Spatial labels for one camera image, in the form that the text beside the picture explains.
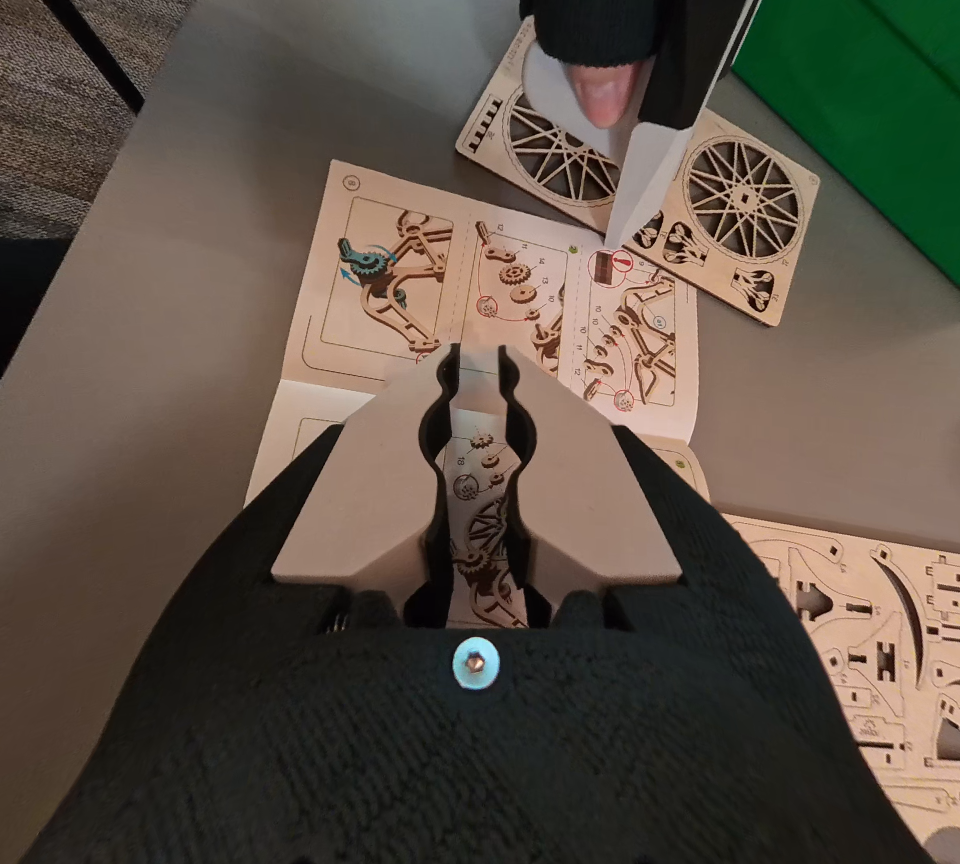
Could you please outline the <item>green plastic bin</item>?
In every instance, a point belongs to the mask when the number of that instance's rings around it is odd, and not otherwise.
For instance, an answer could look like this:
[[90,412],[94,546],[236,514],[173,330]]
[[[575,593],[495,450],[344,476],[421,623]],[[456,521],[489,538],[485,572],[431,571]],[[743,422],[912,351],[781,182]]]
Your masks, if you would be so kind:
[[733,70],[958,283],[959,0],[762,0]]

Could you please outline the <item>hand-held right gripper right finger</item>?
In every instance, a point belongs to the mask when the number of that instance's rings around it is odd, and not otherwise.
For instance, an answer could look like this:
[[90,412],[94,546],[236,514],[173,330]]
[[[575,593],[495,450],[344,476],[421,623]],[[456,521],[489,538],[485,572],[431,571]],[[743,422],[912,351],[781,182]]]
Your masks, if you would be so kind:
[[671,585],[682,571],[616,429],[516,348],[497,350],[506,440],[518,459],[505,492],[510,575],[529,628],[568,595]]

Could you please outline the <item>wooden parts sheet with triangles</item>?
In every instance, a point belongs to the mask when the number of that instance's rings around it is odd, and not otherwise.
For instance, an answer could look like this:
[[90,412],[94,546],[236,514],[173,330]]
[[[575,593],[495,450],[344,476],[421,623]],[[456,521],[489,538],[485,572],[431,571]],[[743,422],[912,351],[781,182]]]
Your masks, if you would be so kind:
[[919,842],[958,835],[959,557],[743,517],[847,725]]

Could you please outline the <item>paper instruction leaflet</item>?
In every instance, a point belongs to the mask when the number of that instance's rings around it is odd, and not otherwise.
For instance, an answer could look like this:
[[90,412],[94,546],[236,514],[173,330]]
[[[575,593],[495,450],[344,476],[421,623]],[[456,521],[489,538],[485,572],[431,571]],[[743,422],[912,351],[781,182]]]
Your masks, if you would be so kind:
[[333,160],[282,370],[246,491],[256,498],[438,346],[459,343],[448,481],[454,582],[447,625],[519,629],[502,545],[519,465],[505,438],[497,348],[509,345],[627,426],[705,499],[690,448],[699,400],[697,294],[595,234]]

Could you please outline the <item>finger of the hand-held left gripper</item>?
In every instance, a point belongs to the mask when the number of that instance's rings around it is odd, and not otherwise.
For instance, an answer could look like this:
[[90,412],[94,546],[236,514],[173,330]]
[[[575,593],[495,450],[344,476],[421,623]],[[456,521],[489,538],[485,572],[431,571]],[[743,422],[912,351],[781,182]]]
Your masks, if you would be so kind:
[[661,211],[691,136],[691,126],[635,126],[606,225],[606,247],[625,245]]

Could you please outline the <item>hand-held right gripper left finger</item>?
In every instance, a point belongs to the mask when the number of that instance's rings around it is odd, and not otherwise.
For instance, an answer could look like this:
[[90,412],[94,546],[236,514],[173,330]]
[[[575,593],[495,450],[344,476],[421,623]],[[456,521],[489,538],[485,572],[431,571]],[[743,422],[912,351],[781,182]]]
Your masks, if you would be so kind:
[[351,414],[272,567],[284,584],[387,596],[415,628],[445,628],[453,592],[448,489],[460,344],[444,344]]

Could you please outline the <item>wooden parts sheet with wheels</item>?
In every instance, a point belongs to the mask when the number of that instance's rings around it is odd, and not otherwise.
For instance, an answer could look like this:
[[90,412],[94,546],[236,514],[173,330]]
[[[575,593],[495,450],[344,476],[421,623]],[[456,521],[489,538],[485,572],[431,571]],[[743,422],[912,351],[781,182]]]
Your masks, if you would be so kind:
[[[534,43],[527,17],[455,148],[604,235],[619,167],[529,101],[522,66]],[[773,328],[784,314],[819,186],[812,171],[706,108],[661,209],[624,248]]]

